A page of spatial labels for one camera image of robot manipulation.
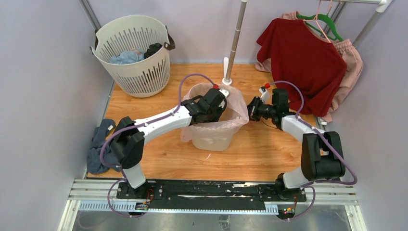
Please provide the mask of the pink plastic trash bag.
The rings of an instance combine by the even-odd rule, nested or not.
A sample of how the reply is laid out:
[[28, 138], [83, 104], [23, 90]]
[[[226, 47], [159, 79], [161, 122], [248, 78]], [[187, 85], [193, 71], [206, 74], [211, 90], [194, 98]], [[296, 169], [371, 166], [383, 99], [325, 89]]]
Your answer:
[[182, 142], [204, 140], [214, 142], [226, 140], [238, 132], [249, 122], [248, 110], [241, 91], [235, 87], [220, 85], [221, 89], [228, 91], [226, 110], [217, 122], [208, 122], [181, 128], [180, 139]]

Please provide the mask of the beige plastic trash bin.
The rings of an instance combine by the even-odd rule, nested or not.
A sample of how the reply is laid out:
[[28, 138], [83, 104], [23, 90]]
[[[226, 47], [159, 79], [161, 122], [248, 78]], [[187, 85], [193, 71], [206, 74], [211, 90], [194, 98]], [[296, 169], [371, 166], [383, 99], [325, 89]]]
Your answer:
[[219, 138], [195, 138], [193, 145], [201, 150], [222, 152], [229, 148], [233, 135]]

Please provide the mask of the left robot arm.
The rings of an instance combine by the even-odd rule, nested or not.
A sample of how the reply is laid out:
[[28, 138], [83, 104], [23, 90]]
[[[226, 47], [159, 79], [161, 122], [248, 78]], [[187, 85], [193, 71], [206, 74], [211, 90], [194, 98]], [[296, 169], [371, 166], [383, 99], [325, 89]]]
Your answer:
[[136, 199], [147, 194], [146, 177], [140, 162], [144, 146], [151, 140], [178, 128], [217, 122], [227, 108], [229, 91], [211, 88], [205, 95], [182, 101], [175, 108], [145, 119], [120, 120], [108, 142], [128, 183], [129, 193]]

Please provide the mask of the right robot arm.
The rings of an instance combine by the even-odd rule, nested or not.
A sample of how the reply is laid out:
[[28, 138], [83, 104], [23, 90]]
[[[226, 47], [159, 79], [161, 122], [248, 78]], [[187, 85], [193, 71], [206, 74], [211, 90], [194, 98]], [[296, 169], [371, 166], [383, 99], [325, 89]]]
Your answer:
[[344, 176], [346, 167], [341, 162], [343, 151], [337, 132], [317, 129], [289, 110], [289, 94], [285, 89], [266, 87], [259, 89], [261, 96], [248, 104], [248, 115], [252, 121], [269, 119], [302, 144], [300, 167], [278, 175], [274, 192], [281, 201], [287, 201], [300, 192], [302, 185], [316, 180], [333, 180]]

